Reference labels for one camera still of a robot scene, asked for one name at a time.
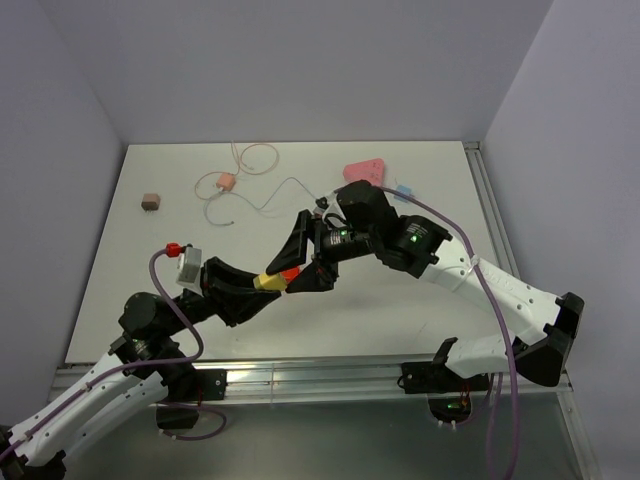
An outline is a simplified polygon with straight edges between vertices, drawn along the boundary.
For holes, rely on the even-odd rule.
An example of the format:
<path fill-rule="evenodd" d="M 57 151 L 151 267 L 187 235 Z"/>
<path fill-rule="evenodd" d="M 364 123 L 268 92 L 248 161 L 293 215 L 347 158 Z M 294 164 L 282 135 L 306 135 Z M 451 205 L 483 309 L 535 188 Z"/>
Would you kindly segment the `red cube socket adapter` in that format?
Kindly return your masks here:
<path fill-rule="evenodd" d="M 299 274 L 300 268 L 298 266 L 281 272 L 281 276 L 286 280 L 287 283 L 293 281 Z"/>

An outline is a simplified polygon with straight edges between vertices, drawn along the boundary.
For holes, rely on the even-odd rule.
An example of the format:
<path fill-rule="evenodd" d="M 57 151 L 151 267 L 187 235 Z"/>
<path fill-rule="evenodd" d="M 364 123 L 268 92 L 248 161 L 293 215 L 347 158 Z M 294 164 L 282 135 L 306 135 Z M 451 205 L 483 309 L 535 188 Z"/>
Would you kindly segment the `yellow plug adapter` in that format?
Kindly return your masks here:
<path fill-rule="evenodd" d="M 254 288 L 266 291 L 284 291 L 288 284 L 281 273 L 261 273 L 253 279 Z"/>

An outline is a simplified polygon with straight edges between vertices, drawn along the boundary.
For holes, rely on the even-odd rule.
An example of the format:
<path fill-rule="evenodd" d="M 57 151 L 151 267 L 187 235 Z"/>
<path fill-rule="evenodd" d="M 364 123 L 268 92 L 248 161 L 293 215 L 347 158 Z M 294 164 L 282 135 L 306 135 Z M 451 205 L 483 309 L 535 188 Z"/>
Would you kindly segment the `brown plug adapter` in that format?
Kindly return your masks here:
<path fill-rule="evenodd" d="M 141 208 L 145 212 L 157 211 L 160 207 L 161 197 L 157 193 L 145 193 L 141 200 Z"/>

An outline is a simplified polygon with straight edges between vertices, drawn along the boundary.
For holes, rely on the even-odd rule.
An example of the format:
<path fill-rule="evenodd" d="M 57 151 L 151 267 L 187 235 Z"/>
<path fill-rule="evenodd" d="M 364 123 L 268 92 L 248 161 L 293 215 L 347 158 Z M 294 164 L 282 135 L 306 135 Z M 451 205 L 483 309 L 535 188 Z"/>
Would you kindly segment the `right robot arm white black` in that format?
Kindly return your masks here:
<path fill-rule="evenodd" d="M 287 292 L 324 292 L 334 287 L 341 262 L 367 255 L 383 265 L 459 295 L 494 314 L 499 333 L 478 339 L 451 337 L 433 359 L 403 365 L 406 393 L 484 390 L 489 377 L 509 373 L 555 387 L 577 336 L 584 301 L 539 290 L 474 253 L 468 237 L 420 215 L 400 215 L 388 189 L 359 180 L 321 200 L 322 212 L 299 212 L 270 276 L 300 267 Z"/>

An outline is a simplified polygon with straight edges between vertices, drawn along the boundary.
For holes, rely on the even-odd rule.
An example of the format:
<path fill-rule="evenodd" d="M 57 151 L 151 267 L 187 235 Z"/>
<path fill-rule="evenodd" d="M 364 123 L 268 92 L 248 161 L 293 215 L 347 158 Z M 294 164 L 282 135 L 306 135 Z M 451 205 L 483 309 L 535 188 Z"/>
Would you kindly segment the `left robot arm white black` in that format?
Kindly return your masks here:
<path fill-rule="evenodd" d="M 278 279 L 264 287 L 259 275 L 190 245 L 169 244 L 149 260 L 154 293 L 133 294 L 119 319 L 121 335 L 53 402 L 1 432 L 5 479 L 61 479 L 72 450 L 103 436 L 137 411 L 192 394 L 195 361 L 205 352 L 197 324 L 212 317 L 235 327 L 279 299 Z"/>

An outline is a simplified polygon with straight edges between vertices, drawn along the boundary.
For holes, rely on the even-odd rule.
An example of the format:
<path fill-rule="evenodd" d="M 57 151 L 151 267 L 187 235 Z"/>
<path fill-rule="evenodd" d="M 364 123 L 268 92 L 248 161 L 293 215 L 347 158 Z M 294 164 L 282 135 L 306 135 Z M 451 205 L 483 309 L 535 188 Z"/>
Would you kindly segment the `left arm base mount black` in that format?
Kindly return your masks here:
<path fill-rule="evenodd" d="M 222 401 L 227 387 L 225 369 L 196 369 L 171 383 L 168 395 L 156 407 L 157 427 L 182 435 L 192 430 L 204 416 L 209 401 Z"/>

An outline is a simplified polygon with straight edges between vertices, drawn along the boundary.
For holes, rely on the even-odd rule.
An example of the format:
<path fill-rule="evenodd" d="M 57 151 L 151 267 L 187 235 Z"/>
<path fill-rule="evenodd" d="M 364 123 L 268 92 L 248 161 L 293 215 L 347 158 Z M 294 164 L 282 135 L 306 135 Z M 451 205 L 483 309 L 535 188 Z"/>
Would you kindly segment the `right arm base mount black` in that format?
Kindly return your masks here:
<path fill-rule="evenodd" d="M 435 362 L 405 362 L 397 386 L 407 395 L 425 395 L 428 410 L 440 428 L 455 430 L 487 407 L 494 376 L 464 379 Z"/>

